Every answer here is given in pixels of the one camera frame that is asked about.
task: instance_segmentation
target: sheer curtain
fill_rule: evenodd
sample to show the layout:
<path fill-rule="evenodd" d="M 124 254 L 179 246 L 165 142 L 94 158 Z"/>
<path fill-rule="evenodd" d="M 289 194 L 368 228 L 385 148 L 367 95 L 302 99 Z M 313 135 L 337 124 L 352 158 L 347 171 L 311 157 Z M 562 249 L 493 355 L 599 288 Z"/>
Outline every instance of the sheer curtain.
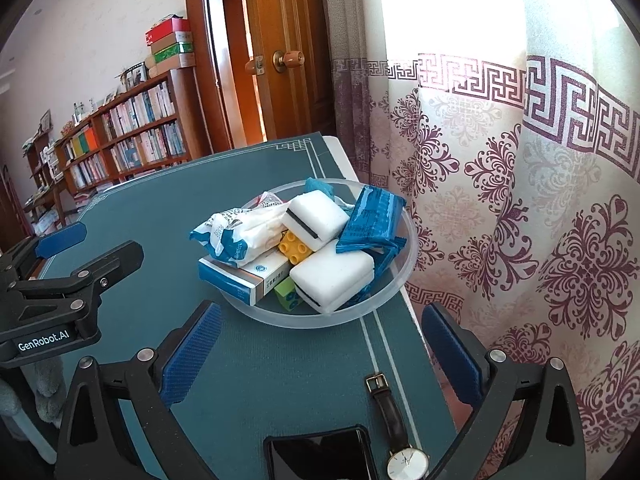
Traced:
<path fill-rule="evenodd" d="M 640 419 L 638 44 L 609 0 L 326 2 L 338 136 L 408 201 L 418 314 L 561 357 L 599 478 Z"/>

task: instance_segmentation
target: door knob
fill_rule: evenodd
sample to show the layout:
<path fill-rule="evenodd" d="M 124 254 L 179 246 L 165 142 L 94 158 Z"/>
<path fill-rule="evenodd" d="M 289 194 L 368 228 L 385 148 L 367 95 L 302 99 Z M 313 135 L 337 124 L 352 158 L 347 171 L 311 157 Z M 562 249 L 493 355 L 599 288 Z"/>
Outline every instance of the door knob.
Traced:
<path fill-rule="evenodd" d="M 305 63 L 305 55 L 299 50 L 283 52 L 276 50 L 273 53 L 273 66 L 278 72 L 284 72 L 287 68 L 302 66 Z"/>
<path fill-rule="evenodd" d="M 264 74 L 264 56 L 256 56 L 244 64 L 244 71 L 249 75 Z"/>

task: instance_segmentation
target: phone screen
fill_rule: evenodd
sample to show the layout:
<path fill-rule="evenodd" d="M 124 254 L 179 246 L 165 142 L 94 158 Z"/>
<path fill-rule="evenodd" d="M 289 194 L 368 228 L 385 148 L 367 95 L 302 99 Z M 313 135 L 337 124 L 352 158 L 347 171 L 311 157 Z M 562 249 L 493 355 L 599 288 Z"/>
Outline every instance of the phone screen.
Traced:
<path fill-rule="evenodd" d="M 378 480 L 366 428 L 264 441 L 271 480 Z"/>

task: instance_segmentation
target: stack of boxes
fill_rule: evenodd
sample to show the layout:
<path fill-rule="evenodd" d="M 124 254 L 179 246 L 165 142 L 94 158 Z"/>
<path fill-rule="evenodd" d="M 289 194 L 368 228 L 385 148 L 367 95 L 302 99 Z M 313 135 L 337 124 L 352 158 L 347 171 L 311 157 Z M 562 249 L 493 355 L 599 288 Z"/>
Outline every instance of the stack of boxes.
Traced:
<path fill-rule="evenodd" d="M 151 55 L 145 59 L 149 77 L 196 64 L 189 20 L 171 16 L 148 31 L 146 44 Z"/>

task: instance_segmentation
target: green tablecloth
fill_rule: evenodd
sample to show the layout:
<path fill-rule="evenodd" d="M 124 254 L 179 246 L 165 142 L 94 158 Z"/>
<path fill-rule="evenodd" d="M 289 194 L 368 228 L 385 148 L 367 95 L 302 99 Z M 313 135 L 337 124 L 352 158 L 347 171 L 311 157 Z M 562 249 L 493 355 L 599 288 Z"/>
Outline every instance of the green tablecloth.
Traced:
<path fill-rule="evenodd" d="M 142 268 L 102 296 L 102 339 L 63 357 L 70 381 L 78 359 L 130 359 L 156 347 L 201 300 L 222 306 L 224 325 L 186 399 L 172 408 L 191 442 L 221 479 L 266 479 L 262 441 L 363 424 L 386 478 L 382 424 L 363 377 L 383 371 L 408 422 L 412 445 L 435 464 L 455 430 L 415 321 L 400 294 L 377 312 L 320 330 L 275 328 L 231 307 L 198 279 L 200 244 L 189 231 L 214 211 L 308 176 L 341 178 L 319 134 L 212 155 L 98 195 L 81 221 L 84 243 L 47 262 L 43 277 L 77 266 L 129 239 L 145 251 Z M 129 402 L 127 425 L 146 469 L 164 478 Z"/>

